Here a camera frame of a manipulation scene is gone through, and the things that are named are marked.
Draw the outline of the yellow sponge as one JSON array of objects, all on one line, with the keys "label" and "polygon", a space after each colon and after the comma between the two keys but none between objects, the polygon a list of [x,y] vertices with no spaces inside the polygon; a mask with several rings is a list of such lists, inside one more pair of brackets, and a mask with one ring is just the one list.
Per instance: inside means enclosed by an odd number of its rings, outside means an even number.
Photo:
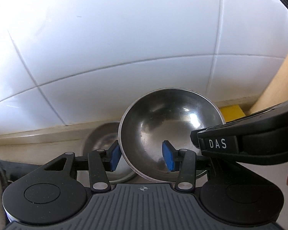
[{"label": "yellow sponge", "polygon": [[223,115],[225,122],[231,122],[246,116],[238,104],[224,106],[219,110],[221,111],[221,114]]}]

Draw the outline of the left steel bowl stack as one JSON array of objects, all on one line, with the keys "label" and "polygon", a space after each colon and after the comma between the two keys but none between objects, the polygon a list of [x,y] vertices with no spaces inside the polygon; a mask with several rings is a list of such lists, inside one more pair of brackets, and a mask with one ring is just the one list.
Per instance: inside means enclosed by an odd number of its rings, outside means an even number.
[{"label": "left steel bowl stack", "polygon": [[[107,122],[95,128],[83,141],[83,155],[98,149],[109,149],[118,140],[119,124],[119,122]],[[111,184],[125,183],[136,176],[124,157],[121,157],[115,171],[106,174]]]}]

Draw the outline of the wooden knife block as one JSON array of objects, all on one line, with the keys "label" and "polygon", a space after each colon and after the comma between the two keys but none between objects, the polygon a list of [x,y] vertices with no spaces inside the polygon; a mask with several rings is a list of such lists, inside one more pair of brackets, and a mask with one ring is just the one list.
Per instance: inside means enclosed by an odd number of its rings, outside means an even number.
[{"label": "wooden knife block", "polygon": [[248,115],[288,101],[288,55],[259,99],[248,111]]}]

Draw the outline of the black gas stove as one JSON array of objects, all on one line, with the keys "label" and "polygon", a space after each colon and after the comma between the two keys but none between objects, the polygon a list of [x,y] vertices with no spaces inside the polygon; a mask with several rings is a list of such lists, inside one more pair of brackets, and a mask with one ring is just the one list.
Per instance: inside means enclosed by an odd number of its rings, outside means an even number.
[{"label": "black gas stove", "polygon": [[39,168],[40,165],[0,160],[0,182],[3,188]]}]

